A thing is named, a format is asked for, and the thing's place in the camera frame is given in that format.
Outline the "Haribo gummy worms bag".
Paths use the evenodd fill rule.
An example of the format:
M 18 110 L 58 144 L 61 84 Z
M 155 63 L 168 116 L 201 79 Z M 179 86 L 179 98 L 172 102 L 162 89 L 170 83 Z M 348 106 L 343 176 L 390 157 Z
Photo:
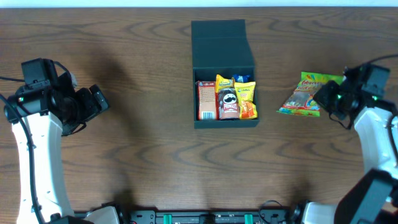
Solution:
M 301 80 L 296 89 L 277 112 L 282 114 L 319 117 L 320 107 L 313 100 L 313 97 L 328 81 L 335 81 L 337 84 L 341 84 L 343 82 L 343 77 L 322 73 L 301 72 Z

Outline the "yellow candy packet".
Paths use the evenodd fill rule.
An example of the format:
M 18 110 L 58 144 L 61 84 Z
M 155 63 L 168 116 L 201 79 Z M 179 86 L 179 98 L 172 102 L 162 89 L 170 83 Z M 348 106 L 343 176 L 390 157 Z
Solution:
M 220 74 L 216 75 L 215 81 L 215 91 L 218 93 L 220 90 L 224 88 L 232 88 L 234 87 L 235 80 L 234 78 L 223 78 Z
M 240 119 L 255 119 L 257 118 L 257 109 L 254 104 L 254 90 L 256 82 L 234 84 L 236 96 L 239 104 L 239 118 Z

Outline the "blue cookie packet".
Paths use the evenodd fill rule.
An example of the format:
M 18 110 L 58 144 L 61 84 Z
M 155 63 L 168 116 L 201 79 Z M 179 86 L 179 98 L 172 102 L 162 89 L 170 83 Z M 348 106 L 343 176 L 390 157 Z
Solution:
M 238 75 L 238 74 L 233 75 L 233 80 L 238 83 L 247 83 L 250 81 L 250 78 L 251 78 L 250 75 Z

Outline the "small Pringles can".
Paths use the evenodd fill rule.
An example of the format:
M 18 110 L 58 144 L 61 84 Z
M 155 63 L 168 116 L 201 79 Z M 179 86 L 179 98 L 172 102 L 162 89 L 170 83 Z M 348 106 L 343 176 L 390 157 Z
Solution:
M 239 105 L 234 88 L 224 88 L 218 92 L 219 119 L 238 119 Z

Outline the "black gift box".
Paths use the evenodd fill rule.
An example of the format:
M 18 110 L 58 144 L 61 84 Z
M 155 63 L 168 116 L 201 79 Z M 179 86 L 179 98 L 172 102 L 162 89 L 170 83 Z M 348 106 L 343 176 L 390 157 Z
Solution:
M 198 117 L 198 81 L 215 81 L 216 75 L 232 78 L 233 75 L 249 75 L 254 82 L 255 63 L 246 37 L 246 25 L 242 19 L 218 21 L 192 21 L 193 65 L 193 123 L 195 129 L 253 128 L 260 122 L 255 119 L 201 121 Z

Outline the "red snack box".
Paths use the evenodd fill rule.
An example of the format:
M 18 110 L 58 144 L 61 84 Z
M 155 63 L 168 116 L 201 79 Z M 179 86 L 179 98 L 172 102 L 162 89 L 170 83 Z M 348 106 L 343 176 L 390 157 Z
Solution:
M 198 119 L 216 120 L 215 82 L 197 81 Z

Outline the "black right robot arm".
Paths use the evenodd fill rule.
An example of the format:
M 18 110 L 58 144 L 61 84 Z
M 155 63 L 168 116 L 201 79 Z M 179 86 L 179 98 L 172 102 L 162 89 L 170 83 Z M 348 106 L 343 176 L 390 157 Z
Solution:
M 349 118 L 360 139 L 365 175 L 336 205 L 306 203 L 301 223 L 397 223 L 397 107 L 383 100 L 390 71 L 365 63 L 329 81 L 313 97 L 338 121 Z

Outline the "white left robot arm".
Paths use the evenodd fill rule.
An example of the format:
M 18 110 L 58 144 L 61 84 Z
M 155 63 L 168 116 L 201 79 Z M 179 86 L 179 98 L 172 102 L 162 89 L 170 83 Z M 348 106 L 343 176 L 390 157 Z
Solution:
M 61 121 L 52 113 L 35 113 L 12 125 L 17 141 L 21 202 L 16 223 L 120 224 L 115 207 L 78 218 L 65 188 L 61 158 Z

